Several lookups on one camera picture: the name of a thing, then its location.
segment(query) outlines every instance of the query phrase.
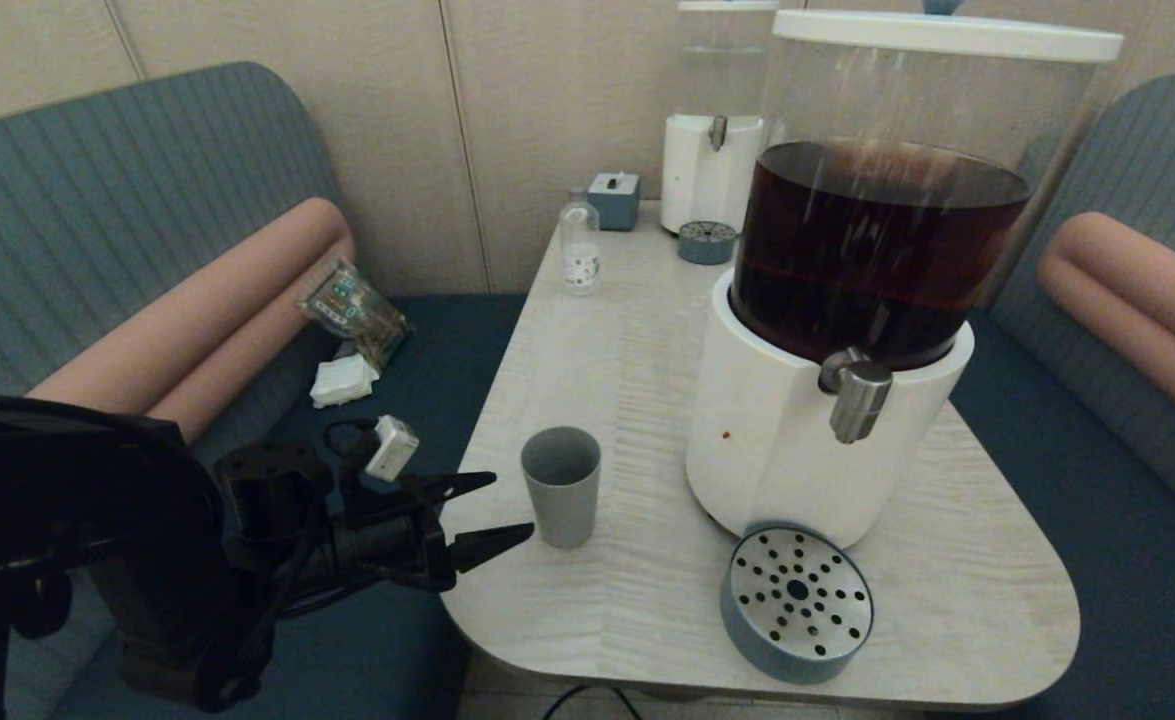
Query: floor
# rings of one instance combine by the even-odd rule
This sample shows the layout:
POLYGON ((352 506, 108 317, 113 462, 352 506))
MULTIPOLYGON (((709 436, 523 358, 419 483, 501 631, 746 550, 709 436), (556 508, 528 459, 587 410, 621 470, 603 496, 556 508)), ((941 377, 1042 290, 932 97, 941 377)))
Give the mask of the floor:
MULTIPOLYGON (((458 720, 540 720, 569 685, 513 675, 474 652, 458 720)), ((920 720, 919 712, 833 707, 707 698, 665 702, 629 691, 627 700, 645 720, 920 720)), ((604 688, 584 691, 556 711, 555 720, 632 720, 627 707, 604 688)))

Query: clear plastic container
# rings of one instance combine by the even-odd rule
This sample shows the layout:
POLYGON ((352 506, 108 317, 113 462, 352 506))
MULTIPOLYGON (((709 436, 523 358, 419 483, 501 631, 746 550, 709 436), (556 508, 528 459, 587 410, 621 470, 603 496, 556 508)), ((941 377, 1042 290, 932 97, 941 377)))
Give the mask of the clear plastic container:
POLYGON ((674 110, 683 115, 760 115, 776 1, 678 4, 680 67, 674 110))
POLYGON ((570 188, 556 229, 565 288, 570 295, 591 295, 600 284, 600 214, 588 202, 586 188, 570 188))
POLYGON ((1114 33, 784 11, 730 304, 821 363, 947 352, 1114 33))

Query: metal spigot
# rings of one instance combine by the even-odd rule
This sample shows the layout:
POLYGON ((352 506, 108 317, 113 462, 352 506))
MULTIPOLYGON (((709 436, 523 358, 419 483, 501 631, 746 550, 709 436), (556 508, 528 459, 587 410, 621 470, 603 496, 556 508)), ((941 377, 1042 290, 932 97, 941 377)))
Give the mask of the metal spigot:
POLYGON ((872 363, 857 346, 822 362, 819 388, 837 396, 830 419, 837 440, 848 445, 871 435, 893 382, 889 370, 872 363))
POLYGON ((725 133, 728 132, 728 117, 724 115, 716 115, 711 119, 711 127, 707 128, 707 137, 711 140, 711 150, 720 152, 720 147, 725 143, 725 133))

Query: beverage dispenser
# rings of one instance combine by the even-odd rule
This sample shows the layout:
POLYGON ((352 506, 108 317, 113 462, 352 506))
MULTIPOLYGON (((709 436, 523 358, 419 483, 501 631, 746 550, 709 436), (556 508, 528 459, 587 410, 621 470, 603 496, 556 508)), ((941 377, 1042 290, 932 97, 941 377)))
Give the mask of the beverage dispenser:
POLYGON ((686 470, 725 529, 871 529, 974 351, 965 315, 1114 33, 783 11, 686 470))
POLYGON ((741 230, 760 152, 761 87, 776 1, 677 5, 680 59, 663 146, 663 227, 712 220, 741 230))

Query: white table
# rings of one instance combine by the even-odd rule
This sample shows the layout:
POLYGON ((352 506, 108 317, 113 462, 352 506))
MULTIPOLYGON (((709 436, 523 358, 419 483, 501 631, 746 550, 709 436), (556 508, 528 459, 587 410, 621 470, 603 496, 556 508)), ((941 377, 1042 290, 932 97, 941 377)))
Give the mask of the white table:
POLYGON ((678 260, 656 204, 605 236, 588 297, 563 291, 552 240, 463 459, 499 482, 444 514, 451 533, 532 520, 519 448, 570 424, 604 451, 596 533, 569 551, 536 536, 462 576, 443 597, 474 646, 563 682, 919 708, 1002 707, 1062 675, 1080 634, 1070 578, 952 405, 851 551, 877 604, 862 651, 817 685, 744 660, 716 605, 736 538, 684 477, 710 288, 728 265, 678 260))

